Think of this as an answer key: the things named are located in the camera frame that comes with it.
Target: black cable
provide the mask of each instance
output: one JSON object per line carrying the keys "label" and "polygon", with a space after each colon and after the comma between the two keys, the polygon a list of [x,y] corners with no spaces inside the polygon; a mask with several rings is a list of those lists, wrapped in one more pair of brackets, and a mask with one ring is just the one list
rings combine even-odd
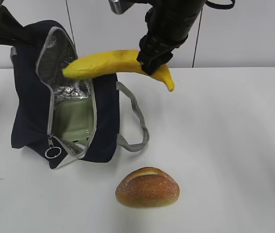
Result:
{"label": "black cable", "polygon": [[206,1],[206,5],[214,8],[214,9],[218,9],[218,10],[229,10],[232,9],[235,5],[235,0],[231,0],[232,4],[228,4],[228,5],[222,5],[222,4],[217,4],[217,3],[213,3],[211,1]]}
{"label": "black cable", "polygon": [[196,56],[197,43],[198,43],[199,35],[200,35],[200,28],[201,28],[201,21],[202,21],[202,13],[203,13],[203,8],[201,9],[201,13],[200,13],[200,22],[199,22],[199,28],[198,28],[198,30],[197,30],[197,36],[196,36],[196,42],[195,42],[195,49],[194,49],[194,60],[192,61],[192,68],[194,68],[194,62],[195,62],[195,56]]}
{"label": "black cable", "polygon": [[76,44],[75,44],[75,37],[74,37],[74,33],[73,33],[73,27],[71,26],[71,20],[70,20],[70,14],[69,14],[69,9],[68,9],[67,0],[65,0],[65,2],[66,2],[67,13],[68,13],[68,20],[69,20],[69,25],[70,25],[70,31],[71,31],[71,34],[72,34],[72,36],[73,36],[73,43],[74,43],[74,46],[76,47]]}

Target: metal ring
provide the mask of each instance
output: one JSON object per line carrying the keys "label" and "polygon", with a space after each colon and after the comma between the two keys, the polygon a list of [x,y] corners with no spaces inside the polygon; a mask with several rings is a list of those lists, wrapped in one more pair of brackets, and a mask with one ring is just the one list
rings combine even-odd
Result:
{"label": "metal ring", "polygon": [[[53,157],[50,157],[50,156],[48,156],[48,152],[50,152],[52,149],[58,149],[58,150],[59,150],[59,153],[56,154],[56,155],[53,156]],[[61,153],[62,153],[62,149],[61,149],[60,147],[51,147],[51,148],[49,148],[48,150],[46,150],[46,152],[45,152],[45,157],[46,157],[47,159],[55,159],[55,158],[59,157]]]}

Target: green container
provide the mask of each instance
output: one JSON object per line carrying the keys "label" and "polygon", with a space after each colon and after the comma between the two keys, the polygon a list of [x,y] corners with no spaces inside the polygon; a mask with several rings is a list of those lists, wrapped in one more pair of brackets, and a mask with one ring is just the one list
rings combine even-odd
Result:
{"label": "green container", "polygon": [[54,111],[52,132],[61,140],[86,145],[93,126],[92,98],[60,103]]}

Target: table surface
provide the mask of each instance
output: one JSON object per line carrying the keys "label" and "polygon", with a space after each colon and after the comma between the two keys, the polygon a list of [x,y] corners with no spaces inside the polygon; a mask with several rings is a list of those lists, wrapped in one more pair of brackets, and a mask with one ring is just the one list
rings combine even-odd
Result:
{"label": "table surface", "polygon": [[[111,162],[58,170],[10,134],[18,105],[13,71],[0,69],[0,232],[275,233],[275,68],[171,69],[175,91],[119,74],[145,115],[147,148],[117,149]],[[121,131],[142,138],[121,94]],[[180,186],[176,203],[133,209],[114,191],[130,172],[155,166]]]}

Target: white wall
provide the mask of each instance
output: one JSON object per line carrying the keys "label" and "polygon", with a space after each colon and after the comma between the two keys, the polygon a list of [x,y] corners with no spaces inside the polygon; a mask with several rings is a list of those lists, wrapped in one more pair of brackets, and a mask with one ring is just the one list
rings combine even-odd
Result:
{"label": "white wall", "polygon": [[[212,0],[230,3],[229,0]],[[232,10],[204,7],[194,67],[274,67],[275,0],[236,0]],[[99,51],[137,49],[146,33],[149,5],[136,4],[122,16],[107,0],[67,0],[79,56]],[[60,22],[70,33],[65,0],[5,0],[23,25],[44,19]],[[170,67],[191,67],[198,22],[188,41],[174,52]],[[11,67],[10,48],[0,46],[0,67]]]}
{"label": "white wall", "polygon": [[[146,34],[145,14],[150,5],[135,4],[118,16],[107,0],[68,0],[71,22],[79,56],[109,50],[138,49]],[[198,22],[190,38],[174,53],[170,67],[191,67],[194,57]]]}
{"label": "white wall", "polygon": [[275,67],[275,0],[236,0],[231,10],[205,6],[195,67]]}
{"label": "white wall", "polygon": [[[70,33],[65,0],[5,0],[3,5],[22,25],[53,19]],[[0,45],[0,68],[12,67],[9,55],[10,47]]]}

